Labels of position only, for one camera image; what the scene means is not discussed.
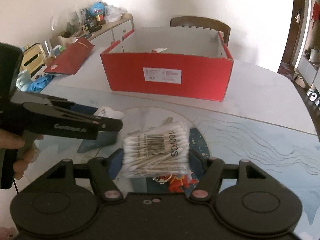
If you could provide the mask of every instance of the white paper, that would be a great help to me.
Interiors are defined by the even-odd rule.
[[[181,70],[167,68],[143,68],[144,80],[181,84]]]

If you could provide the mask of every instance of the black cable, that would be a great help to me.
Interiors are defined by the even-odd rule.
[[[14,184],[14,187],[16,188],[17,194],[19,194],[19,191],[18,191],[18,188],[17,188],[17,184],[16,184],[16,181],[14,179],[13,179],[13,184]]]

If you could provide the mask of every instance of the open box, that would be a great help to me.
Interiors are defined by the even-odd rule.
[[[233,65],[222,33],[197,28],[132,30],[100,55],[111,90],[215,101],[223,100]]]

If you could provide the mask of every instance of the wooden door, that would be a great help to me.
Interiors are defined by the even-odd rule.
[[[288,35],[287,44],[285,46],[284,53],[281,60],[282,62],[287,64],[291,64],[297,49],[300,31],[302,27],[301,22],[304,14],[304,4],[305,4],[305,0],[293,0],[289,35]]]

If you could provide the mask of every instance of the barcode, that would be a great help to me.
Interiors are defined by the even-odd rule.
[[[147,144],[147,155],[165,154],[165,144],[163,134],[152,134],[144,136]]]

